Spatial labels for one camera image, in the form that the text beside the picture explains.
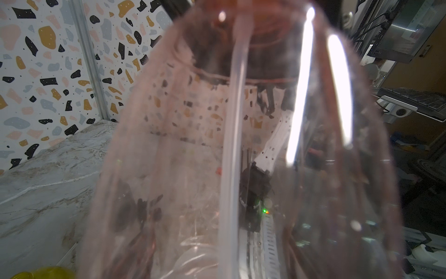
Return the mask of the pink transparent spray bottle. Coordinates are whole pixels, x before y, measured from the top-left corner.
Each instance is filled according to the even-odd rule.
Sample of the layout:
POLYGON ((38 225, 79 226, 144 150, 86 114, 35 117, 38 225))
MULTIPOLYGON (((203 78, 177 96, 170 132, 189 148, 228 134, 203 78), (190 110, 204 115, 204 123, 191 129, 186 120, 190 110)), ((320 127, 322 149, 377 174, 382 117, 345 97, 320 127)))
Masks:
POLYGON ((240 177, 285 110, 268 194, 281 279, 402 278, 388 134, 316 1, 197 1, 165 32, 108 146, 77 277, 241 279, 240 177), (136 205, 163 194, 161 220, 114 232, 119 180, 136 205))

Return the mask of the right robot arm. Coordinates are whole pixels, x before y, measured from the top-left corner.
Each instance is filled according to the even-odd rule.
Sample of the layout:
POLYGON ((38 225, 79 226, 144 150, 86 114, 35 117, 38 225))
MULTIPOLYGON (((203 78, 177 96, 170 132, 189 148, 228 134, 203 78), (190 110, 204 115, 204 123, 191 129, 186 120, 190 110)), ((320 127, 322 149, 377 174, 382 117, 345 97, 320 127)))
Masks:
POLYGON ((263 217, 272 211, 273 201, 268 197, 271 179, 279 154, 289 139, 292 116, 291 110, 282 112, 264 149, 241 174, 239 223, 247 231, 258 233, 263 217))

